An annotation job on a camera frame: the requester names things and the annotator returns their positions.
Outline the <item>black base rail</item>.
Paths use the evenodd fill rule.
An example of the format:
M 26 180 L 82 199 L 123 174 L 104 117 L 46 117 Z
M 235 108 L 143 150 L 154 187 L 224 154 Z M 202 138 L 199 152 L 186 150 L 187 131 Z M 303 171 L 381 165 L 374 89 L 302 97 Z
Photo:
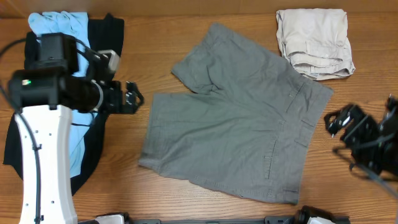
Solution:
M 217 220 L 172 220 L 139 219 L 129 221 L 130 224 L 292 224 L 293 216 L 269 216 L 260 219 L 217 219 Z

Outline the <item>folded beige shorts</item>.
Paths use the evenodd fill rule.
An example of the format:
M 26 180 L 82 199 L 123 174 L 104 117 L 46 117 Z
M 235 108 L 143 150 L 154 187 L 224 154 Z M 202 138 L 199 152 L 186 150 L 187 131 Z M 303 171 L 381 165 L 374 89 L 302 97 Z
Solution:
M 281 55 L 305 77 L 346 78 L 356 70 L 342 9 L 285 9 L 276 12 Z

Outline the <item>black garment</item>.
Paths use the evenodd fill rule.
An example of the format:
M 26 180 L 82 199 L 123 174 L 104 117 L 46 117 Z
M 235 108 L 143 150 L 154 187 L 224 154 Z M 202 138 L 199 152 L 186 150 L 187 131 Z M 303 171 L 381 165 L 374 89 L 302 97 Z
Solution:
M 88 43 L 91 49 L 113 50 L 121 55 L 124 42 L 124 20 L 107 14 L 104 19 L 88 19 Z M 103 152 L 107 114 L 100 114 L 91 124 L 91 115 L 83 114 L 88 121 L 73 116 L 77 126 L 70 130 L 71 190 L 75 194 L 95 171 Z M 15 116 L 11 117 L 4 150 L 4 165 L 14 168 L 23 178 L 22 145 Z

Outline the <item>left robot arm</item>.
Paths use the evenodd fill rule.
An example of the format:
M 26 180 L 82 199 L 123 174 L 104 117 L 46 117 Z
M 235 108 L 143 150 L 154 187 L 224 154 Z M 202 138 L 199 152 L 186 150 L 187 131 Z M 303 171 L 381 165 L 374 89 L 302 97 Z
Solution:
M 135 83 L 121 88 L 113 50 L 79 50 L 81 41 L 63 33 L 39 37 L 39 58 L 18 70 L 3 91 L 15 112 L 22 144 L 21 223 L 76 223 L 69 166 L 73 111 L 133 114 L 144 98 Z

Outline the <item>grey shorts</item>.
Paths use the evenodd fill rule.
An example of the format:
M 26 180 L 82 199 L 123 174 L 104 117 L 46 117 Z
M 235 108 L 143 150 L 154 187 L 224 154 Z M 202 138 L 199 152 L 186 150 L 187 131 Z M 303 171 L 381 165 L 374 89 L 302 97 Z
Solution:
M 296 204 L 332 89 L 219 23 L 172 73 L 189 92 L 154 95 L 139 164 L 238 197 Z

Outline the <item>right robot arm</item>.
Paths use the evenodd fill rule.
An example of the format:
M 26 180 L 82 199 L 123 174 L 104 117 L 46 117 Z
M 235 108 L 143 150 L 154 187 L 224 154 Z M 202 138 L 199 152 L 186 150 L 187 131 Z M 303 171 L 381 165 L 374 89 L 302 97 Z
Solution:
M 397 182 L 397 98 L 386 101 L 386 113 L 380 122 L 366 114 L 358 105 L 348 104 L 324 116 L 325 129 L 331 136 L 339 131 L 343 146 L 332 149 L 334 155 L 349 164 L 349 170 L 359 169 L 362 175 L 397 198 L 397 190 L 390 185 Z

